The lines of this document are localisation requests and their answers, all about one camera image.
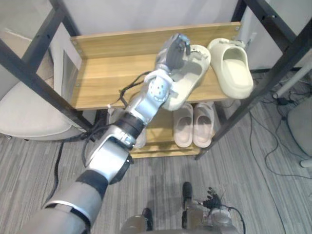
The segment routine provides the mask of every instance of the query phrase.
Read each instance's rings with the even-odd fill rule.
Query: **black metal frame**
[[[53,10],[38,30],[22,59],[16,56],[15,53],[0,40],[0,63],[29,88],[69,117],[73,122],[85,130],[89,130],[92,125],[82,116],[82,113],[74,109],[36,74],[37,68],[61,22],[63,22],[71,36],[77,35],[77,29],[70,19],[64,5],[58,0],[50,0],[50,3],[53,6]],[[270,91],[272,87],[293,68],[311,47],[311,20],[296,37],[295,33],[265,0],[238,0],[232,21],[241,21],[247,6],[253,11],[271,35],[275,43],[282,50],[283,55],[267,73],[267,77],[257,85],[251,95],[241,102],[240,107],[234,114],[228,120],[224,119],[224,123],[216,132],[210,146],[201,149],[200,154],[195,158],[196,160],[200,159],[219,139],[240,121],[250,109],[258,103],[261,97]]]
[[[22,59],[0,39],[0,64],[79,127],[88,131],[93,126],[82,116],[82,112],[73,108],[36,74],[61,22],[72,36],[76,35],[76,30],[69,23],[63,8],[57,4],[57,1],[51,1],[51,3],[54,8],[41,25]]]
[[[232,127],[235,126],[260,100],[269,92],[311,49],[312,20],[296,37],[288,25],[267,4],[265,0],[239,0],[234,11],[233,19],[242,18],[242,9],[250,7],[275,43],[283,51],[283,55],[269,70],[266,77],[256,86],[251,95],[242,100],[239,108],[225,121],[212,138],[207,148],[202,148],[195,157],[199,160],[204,156]]]

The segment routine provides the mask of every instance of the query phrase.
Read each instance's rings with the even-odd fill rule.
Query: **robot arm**
[[[120,181],[132,158],[129,151],[136,138],[153,119],[169,96],[170,72],[183,66],[183,54],[190,54],[190,41],[175,34],[165,42],[156,58],[155,70],[145,78],[140,94],[125,114],[97,142],[86,170],[67,190],[56,194],[20,231],[23,234],[89,233],[109,184]]]

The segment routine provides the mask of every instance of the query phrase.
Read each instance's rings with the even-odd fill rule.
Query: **slide sandal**
[[[213,102],[199,103],[194,108],[193,142],[200,148],[208,147],[214,133]]]
[[[224,38],[214,39],[208,45],[211,65],[221,89],[224,94],[235,99],[247,98],[254,87],[247,54],[242,46],[242,42]]]
[[[174,140],[182,148],[191,145],[193,141],[193,107],[184,103],[174,111]]]
[[[191,54],[184,53],[184,66],[171,72],[173,80],[171,93],[162,107],[169,111],[179,109],[186,101],[192,90],[205,76],[209,68],[211,56],[209,50],[201,45],[191,45]]]
[[[109,108],[108,109],[108,124],[116,122],[118,118],[121,117],[121,115],[124,113],[123,109],[114,109],[114,108]],[[137,137],[136,139],[136,144],[133,146],[134,148],[140,149],[144,147],[146,144],[146,128],[143,129],[141,134]]]

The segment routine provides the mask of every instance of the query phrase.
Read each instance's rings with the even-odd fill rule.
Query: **gray carpet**
[[[299,84],[300,90],[307,89]],[[292,95],[292,99],[302,96]],[[229,106],[231,101],[223,102]],[[229,116],[239,101],[225,108]],[[281,107],[286,113],[291,105]],[[259,103],[253,115],[271,131],[280,115],[274,104]],[[273,199],[288,234],[312,233],[312,180],[281,177],[269,172],[264,156],[275,147],[274,138],[253,122],[252,143]],[[223,203],[237,207],[243,214],[249,234],[283,234],[283,227],[265,180],[249,147],[250,117],[245,116],[200,161],[193,156],[137,159],[125,178],[108,188],[93,234],[118,233],[130,216],[146,206],[154,212],[155,228],[181,227],[181,188],[184,181],[193,185],[194,196],[205,199],[207,188],[224,194]],[[278,134],[293,152],[307,157],[298,148],[282,122]],[[0,138],[0,233],[14,234],[40,209],[53,186],[53,167],[59,142],[25,141]],[[82,142],[65,143],[59,166],[58,191],[72,182],[83,166],[80,159]],[[269,165],[281,174],[312,177],[311,169],[303,169],[300,158],[283,146],[269,157]],[[238,216],[234,225],[242,233]]]

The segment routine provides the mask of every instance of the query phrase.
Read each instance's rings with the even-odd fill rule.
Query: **wooden shelf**
[[[173,138],[173,114],[161,109],[146,129],[147,144],[141,149],[133,149],[133,158],[185,156],[199,153],[199,148],[191,145],[178,147]]]
[[[72,38],[82,57],[82,65],[74,87],[71,104],[78,110],[123,107],[119,90],[130,84],[139,74],[154,68],[156,55],[165,40],[175,33],[187,35],[192,44],[207,46],[215,38],[233,39],[239,22],[192,25],[123,33],[108,33]],[[140,91],[140,86],[128,90],[129,101]],[[227,99],[210,67],[200,85],[193,90],[188,102]],[[199,153],[191,145],[180,148],[173,139],[172,112],[161,109],[147,128],[147,144],[131,151],[133,158],[187,156]]]
[[[139,74],[151,71],[156,55],[136,55],[83,60],[72,96],[72,106],[78,110],[105,109],[119,98],[119,90],[130,84]],[[129,101],[141,86],[128,90]],[[210,67],[201,84],[189,96],[189,102],[222,100],[223,94],[217,77]],[[112,104],[122,107],[122,102]]]

